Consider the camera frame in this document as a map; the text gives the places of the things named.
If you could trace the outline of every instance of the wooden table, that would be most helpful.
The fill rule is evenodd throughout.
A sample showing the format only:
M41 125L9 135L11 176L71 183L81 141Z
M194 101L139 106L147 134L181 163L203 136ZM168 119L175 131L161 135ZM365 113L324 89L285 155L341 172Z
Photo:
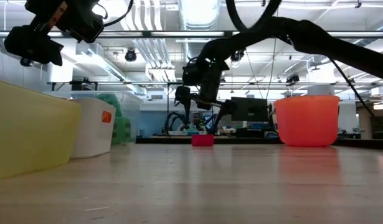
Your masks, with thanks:
M383 223L383 151L117 147L1 180L0 223Z

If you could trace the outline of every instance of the person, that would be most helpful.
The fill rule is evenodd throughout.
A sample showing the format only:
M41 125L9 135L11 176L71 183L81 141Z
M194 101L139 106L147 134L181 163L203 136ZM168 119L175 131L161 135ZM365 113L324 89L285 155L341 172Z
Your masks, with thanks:
M192 115L192 124L189 126L189 128L185 128L184 125L181 125L179 127L180 131L187 130L196 130L196 131L206 131L205 124L201 121L201 114L194 113Z

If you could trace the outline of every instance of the computer monitor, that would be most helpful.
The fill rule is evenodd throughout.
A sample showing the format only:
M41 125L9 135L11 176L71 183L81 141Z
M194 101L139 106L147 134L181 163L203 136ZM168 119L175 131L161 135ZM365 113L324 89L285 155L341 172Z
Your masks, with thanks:
M238 108L231 116L232 121L268 122L267 100L231 97Z

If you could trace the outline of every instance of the orange label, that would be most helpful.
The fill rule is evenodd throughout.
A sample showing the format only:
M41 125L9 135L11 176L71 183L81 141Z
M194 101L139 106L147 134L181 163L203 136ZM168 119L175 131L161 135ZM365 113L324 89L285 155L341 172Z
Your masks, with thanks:
M102 122L109 124L109 123L111 123L111 119L112 119L112 114L108 111L103 111Z

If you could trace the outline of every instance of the small red box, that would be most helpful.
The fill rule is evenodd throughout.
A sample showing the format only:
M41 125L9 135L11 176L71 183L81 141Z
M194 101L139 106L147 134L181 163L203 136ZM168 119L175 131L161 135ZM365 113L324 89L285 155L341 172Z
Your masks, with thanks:
M195 134L191 137L192 146L213 146L213 134Z

